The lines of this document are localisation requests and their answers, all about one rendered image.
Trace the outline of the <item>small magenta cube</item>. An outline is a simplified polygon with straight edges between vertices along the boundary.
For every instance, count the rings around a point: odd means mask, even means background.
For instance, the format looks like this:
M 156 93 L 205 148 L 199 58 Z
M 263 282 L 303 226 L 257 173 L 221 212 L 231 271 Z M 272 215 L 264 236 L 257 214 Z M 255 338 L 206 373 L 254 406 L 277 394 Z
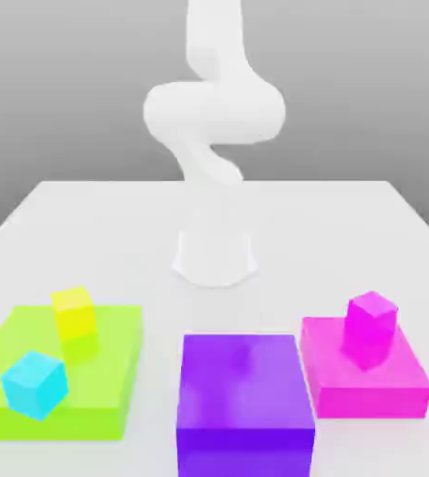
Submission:
M 361 370 L 381 365 L 394 341 L 398 306 L 370 291 L 352 298 L 344 319 L 342 352 Z

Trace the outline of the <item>large green box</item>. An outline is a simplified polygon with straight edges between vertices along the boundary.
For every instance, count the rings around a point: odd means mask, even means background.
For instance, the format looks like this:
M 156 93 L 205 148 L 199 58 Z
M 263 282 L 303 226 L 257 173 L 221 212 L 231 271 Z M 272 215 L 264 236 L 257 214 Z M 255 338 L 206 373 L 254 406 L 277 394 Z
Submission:
M 110 441 L 124 434 L 143 342 L 139 306 L 97 306 L 97 331 L 61 343 L 50 306 L 16 306 L 0 327 L 0 441 Z M 64 362 L 67 397 L 42 421 L 8 408 L 1 376 L 29 351 Z

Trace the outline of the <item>large pink box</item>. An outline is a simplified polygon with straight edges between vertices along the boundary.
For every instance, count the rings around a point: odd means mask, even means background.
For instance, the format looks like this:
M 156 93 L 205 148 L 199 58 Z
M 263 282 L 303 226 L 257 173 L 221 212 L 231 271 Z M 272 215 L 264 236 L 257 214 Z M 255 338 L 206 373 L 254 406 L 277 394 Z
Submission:
M 300 351 L 319 418 L 423 418 L 429 377 L 405 334 L 366 367 L 343 349 L 344 319 L 305 317 Z

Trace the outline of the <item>small cyan cube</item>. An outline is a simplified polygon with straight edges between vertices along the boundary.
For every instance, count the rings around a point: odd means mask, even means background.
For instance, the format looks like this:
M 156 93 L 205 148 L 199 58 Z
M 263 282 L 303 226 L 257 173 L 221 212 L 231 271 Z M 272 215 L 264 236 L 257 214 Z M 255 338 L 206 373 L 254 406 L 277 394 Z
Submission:
M 1 375 L 8 407 L 37 421 L 45 420 L 68 394 L 63 361 L 28 351 Z

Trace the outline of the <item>small yellow cube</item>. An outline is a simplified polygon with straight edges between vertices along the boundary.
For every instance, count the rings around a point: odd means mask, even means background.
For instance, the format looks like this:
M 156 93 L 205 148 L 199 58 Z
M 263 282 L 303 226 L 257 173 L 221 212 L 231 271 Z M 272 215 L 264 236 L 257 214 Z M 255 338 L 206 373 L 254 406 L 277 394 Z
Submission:
M 62 341 L 96 332 L 95 310 L 85 287 L 50 294 L 58 335 Z

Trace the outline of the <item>large purple box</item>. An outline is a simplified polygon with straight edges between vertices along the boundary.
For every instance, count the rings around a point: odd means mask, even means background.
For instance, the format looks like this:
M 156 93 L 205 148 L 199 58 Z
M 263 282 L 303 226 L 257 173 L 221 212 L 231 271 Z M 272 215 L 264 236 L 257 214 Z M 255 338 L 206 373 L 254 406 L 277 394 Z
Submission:
M 293 335 L 185 335 L 178 477 L 310 477 L 314 438 Z

